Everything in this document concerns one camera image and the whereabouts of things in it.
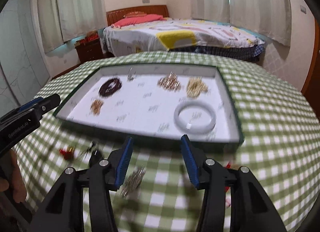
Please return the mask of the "left hand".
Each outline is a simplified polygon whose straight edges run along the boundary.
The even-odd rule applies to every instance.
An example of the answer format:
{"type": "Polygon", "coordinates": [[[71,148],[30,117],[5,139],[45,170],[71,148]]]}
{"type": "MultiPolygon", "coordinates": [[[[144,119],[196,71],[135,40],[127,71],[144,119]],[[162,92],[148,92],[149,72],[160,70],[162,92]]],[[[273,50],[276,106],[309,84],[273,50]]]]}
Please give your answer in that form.
{"type": "Polygon", "coordinates": [[[23,182],[23,178],[20,172],[20,168],[17,163],[17,155],[12,149],[7,153],[9,155],[11,173],[9,179],[1,178],[1,192],[6,191],[9,188],[13,189],[12,197],[16,203],[25,201],[27,197],[27,190],[23,182]]]}

